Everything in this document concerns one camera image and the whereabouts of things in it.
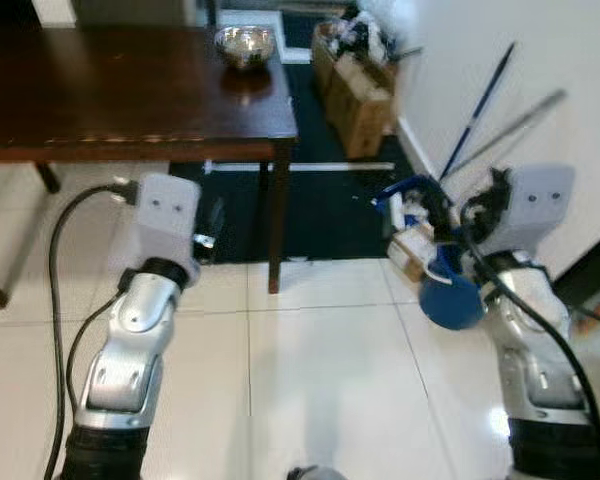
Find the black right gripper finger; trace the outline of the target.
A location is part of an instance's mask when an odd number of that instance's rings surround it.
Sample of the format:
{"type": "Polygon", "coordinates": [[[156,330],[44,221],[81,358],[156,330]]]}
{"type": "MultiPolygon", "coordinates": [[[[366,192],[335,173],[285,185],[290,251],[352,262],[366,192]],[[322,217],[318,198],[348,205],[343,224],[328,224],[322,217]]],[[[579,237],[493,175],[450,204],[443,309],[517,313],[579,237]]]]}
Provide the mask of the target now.
{"type": "Polygon", "coordinates": [[[436,180],[424,179],[422,187],[422,206],[427,211],[427,221],[431,224],[434,242],[456,242],[452,201],[436,180]]]}

